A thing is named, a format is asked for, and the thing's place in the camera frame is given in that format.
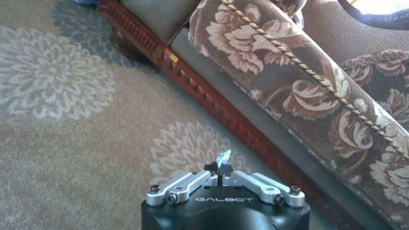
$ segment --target yellow label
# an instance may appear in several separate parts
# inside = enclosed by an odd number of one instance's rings
[[[177,62],[178,61],[178,58],[177,56],[170,52],[170,50],[167,48],[165,48],[165,55],[170,58],[171,62]]]
[[[178,58],[174,54],[170,54],[169,58],[174,63],[178,61]]]

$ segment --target screw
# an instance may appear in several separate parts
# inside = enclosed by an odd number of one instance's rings
[[[174,204],[177,202],[177,195],[174,193],[170,193],[167,196],[167,202],[170,204]]]
[[[157,193],[158,191],[159,191],[159,185],[158,184],[150,185],[150,192]]]
[[[289,194],[290,195],[298,195],[299,192],[301,192],[301,189],[299,189],[298,186],[293,185],[293,186],[289,187]]]
[[[277,194],[274,196],[274,204],[279,205],[283,202],[283,196],[281,194]]]

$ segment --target floor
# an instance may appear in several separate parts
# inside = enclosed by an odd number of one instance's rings
[[[0,2],[0,229],[139,229],[149,184],[227,149],[274,176],[109,31],[70,0]],[[333,229],[314,212],[310,225]]]

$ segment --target carved wooden trim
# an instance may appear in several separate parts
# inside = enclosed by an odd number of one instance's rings
[[[146,55],[183,92],[211,114],[241,143],[274,171],[286,184],[299,185],[306,201],[314,210],[339,229],[362,229],[355,219],[341,209],[335,201],[302,173],[295,164],[273,145],[261,131],[221,96],[199,74],[179,58],[171,58],[171,50],[157,39],[126,8],[115,0],[101,0],[97,10],[105,15],[113,27],[127,41]]]

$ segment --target metal bracket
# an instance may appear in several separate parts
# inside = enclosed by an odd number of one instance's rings
[[[246,187],[269,204],[277,205],[285,202],[293,208],[303,206],[303,193],[295,188],[290,189],[259,173],[247,175],[242,171],[235,170],[230,175],[223,175],[222,184]]]
[[[217,185],[217,175],[209,171],[199,171],[195,174],[185,172],[171,178],[162,186],[155,185],[154,189],[146,193],[146,204],[150,206],[161,205],[165,200],[177,204],[189,199],[189,194],[199,187]]]

